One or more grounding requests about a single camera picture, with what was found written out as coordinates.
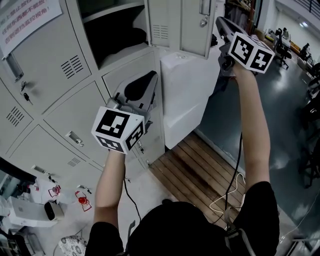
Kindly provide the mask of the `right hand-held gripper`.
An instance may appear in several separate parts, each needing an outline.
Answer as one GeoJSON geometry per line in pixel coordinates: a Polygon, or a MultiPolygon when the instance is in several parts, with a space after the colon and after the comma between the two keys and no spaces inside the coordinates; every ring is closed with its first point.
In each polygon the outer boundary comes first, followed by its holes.
{"type": "Polygon", "coordinates": [[[275,53],[262,41],[244,34],[244,30],[225,17],[217,17],[217,31],[225,44],[220,50],[218,62],[223,77],[233,77],[233,66],[238,62],[245,69],[264,74],[275,53]]]}

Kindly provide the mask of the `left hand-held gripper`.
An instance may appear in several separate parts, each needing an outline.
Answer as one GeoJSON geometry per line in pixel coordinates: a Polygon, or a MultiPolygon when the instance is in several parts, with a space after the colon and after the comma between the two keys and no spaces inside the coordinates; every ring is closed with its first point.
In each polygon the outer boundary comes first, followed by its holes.
{"type": "Polygon", "coordinates": [[[129,154],[152,123],[147,110],[152,103],[157,82],[158,74],[152,70],[120,83],[114,98],[109,98],[106,106],[99,108],[91,129],[91,134],[102,147],[129,154]],[[136,101],[137,107],[120,101],[136,101]]]}

